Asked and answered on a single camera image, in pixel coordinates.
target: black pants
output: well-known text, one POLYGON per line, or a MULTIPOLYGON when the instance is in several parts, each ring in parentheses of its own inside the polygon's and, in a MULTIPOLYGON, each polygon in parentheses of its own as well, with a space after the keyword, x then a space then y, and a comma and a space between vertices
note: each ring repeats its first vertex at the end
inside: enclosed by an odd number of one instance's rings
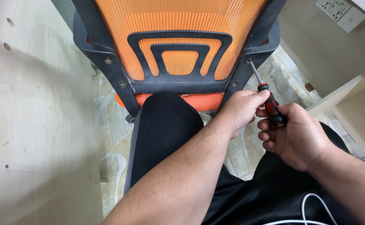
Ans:
MULTIPOLYGON (((321 125, 330 140, 349 153, 340 136, 327 125, 321 125)), ((149 97, 135 121, 126 191, 202 128, 198 112, 178 95, 164 93, 149 97)), ((256 225, 302 219, 301 202, 308 193, 324 200, 338 224, 356 224, 308 173, 296 171, 270 152, 262 157, 250 181, 231 175, 223 165, 203 224, 256 225)), ((316 197, 306 201, 305 215, 307 220, 332 224, 316 197)))

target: screwdriver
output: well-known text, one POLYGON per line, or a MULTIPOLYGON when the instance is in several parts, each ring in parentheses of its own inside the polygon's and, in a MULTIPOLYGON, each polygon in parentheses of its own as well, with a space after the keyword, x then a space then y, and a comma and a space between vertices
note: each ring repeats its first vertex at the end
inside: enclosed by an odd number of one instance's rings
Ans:
MULTIPOLYGON (((249 60, 249 63, 259 82, 258 91, 260 92, 262 90, 269 90, 269 85, 264 83, 260 79, 260 76, 259 76, 252 60, 249 60)), ((270 115, 271 124, 274 125, 275 127, 283 125, 283 124, 287 124, 287 122, 288 122, 288 117, 286 117, 285 115, 283 115, 279 112, 279 110, 277 108, 278 105, 279 105, 279 103, 274 99, 274 95, 270 92, 270 96, 269 96, 268 100, 265 102, 265 108, 266 108, 266 111, 270 115)))

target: hole in wooden board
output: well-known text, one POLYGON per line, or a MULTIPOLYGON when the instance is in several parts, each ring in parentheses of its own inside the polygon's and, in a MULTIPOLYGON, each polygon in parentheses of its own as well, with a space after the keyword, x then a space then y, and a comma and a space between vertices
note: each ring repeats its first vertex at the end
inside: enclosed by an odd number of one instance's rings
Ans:
POLYGON ((5 49, 7 49, 8 51, 10 51, 10 45, 8 45, 7 43, 4 43, 3 46, 5 46, 5 49))
POLYGON ((11 26, 14 26, 14 22, 13 22, 10 18, 8 18, 8 23, 9 23, 11 26))

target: hairy forearm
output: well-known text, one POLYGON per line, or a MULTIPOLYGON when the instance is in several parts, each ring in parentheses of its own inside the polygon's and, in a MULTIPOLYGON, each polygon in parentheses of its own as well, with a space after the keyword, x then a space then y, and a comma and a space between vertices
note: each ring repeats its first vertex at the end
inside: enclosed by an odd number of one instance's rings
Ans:
POLYGON ((365 224, 365 162, 336 148, 321 155, 310 174, 365 224))
POLYGON ((200 224, 213 197, 230 136, 227 123, 212 120, 142 177, 103 224, 200 224))

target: chair caster wheel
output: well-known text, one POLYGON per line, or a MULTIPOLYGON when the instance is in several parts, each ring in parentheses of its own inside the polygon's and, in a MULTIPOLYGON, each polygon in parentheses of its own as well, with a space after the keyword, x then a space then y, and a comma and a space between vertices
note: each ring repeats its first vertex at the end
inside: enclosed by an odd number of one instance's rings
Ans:
POLYGON ((128 114, 128 115, 126 116, 126 121, 127 121, 128 123, 134 123, 134 122, 135 122, 135 118, 134 118, 134 117, 132 117, 132 116, 130 116, 130 114, 128 114))

